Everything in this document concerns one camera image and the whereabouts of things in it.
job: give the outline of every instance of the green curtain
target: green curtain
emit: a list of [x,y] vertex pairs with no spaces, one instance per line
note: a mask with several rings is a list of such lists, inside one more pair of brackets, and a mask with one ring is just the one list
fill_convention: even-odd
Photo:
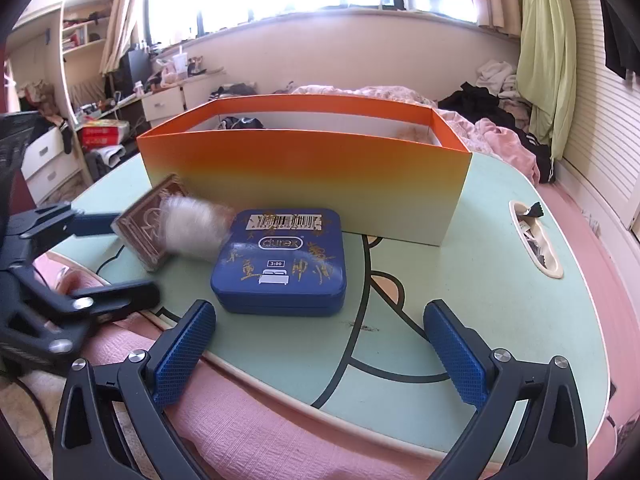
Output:
[[562,158],[575,107],[576,39],[570,0],[522,0],[517,85],[533,104],[530,131]]

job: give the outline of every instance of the barcode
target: barcode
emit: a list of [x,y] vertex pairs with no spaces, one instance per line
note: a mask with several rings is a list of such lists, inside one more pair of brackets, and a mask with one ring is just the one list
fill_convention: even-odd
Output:
[[246,230],[302,229],[322,230],[322,215],[251,215]]

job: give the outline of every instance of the cartoon table surface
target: cartoon table surface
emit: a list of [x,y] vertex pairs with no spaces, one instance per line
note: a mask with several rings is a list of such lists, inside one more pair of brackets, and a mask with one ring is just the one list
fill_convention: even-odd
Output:
[[[124,210],[150,188],[140,156],[74,202],[87,212]],[[441,247],[343,234],[348,279],[342,310],[326,318],[226,312],[209,286],[212,265],[174,258],[147,274],[129,251],[104,267],[112,283],[150,276],[164,312],[181,316],[198,298],[216,306],[210,350],[254,378],[358,426],[448,451],[474,409],[462,403],[424,339],[425,304],[442,298],[491,348],[517,359],[571,363],[590,441],[606,412],[609,369],[600,325],[583,276],[543,204],[542,224],[564,267],[555,280],[533,265],[509,202],[539,195],[516,170],[474,154]],[[113,235],[72,237],[54,248],[91,270],[120,248]],[[494,455],[506,455],[522,416],[519,402]]]

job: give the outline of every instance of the blue tin box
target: blue tin box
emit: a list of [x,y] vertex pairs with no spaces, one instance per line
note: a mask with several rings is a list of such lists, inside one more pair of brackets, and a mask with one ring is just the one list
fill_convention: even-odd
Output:
[[340,217],[321,208],[238,213],[211,288],[238,314],[334,314],[347,288]]

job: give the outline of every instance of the orange box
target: orange box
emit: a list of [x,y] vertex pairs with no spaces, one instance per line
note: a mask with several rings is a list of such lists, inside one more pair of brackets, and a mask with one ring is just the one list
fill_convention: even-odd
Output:
[[[265,129],[217,130],[227,116],[258,118]],[[177,173],[195,196],[236,210],[324,207],[344,231],[436,246],[471,161],[431,108],[344,95],[219,99],[138,145],[153,185]]]

